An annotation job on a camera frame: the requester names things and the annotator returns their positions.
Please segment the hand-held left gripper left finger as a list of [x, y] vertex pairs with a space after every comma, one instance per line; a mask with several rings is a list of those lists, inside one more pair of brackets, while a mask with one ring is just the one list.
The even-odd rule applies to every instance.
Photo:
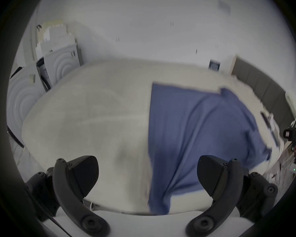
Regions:
[[108, 236], [110, 226], [106, 220], [83, 204], [98, 177], [99, 164], [95, 156], [80, 156], [69, 162], [58, 158], [55, 166], [46, 173], [33, 175], [25, 183], [25, 191], [40, 222], [49, 219], [70, 236], [54, 219], [61, 207], [70, 220], [89, 236]]

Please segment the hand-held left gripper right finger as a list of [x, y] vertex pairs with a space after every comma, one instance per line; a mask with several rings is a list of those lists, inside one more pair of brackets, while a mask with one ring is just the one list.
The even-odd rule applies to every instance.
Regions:
[[229, 162], [216, 156], [201, 156], [197, 177], [213, 199], [212, 205], [186, 226], [187, 236], [208, 236], [232, 213], [257, 223], [274, 207], [278, 194], [276, 184], [268, 182], [258, 172], [249, 173], [239, 160]]

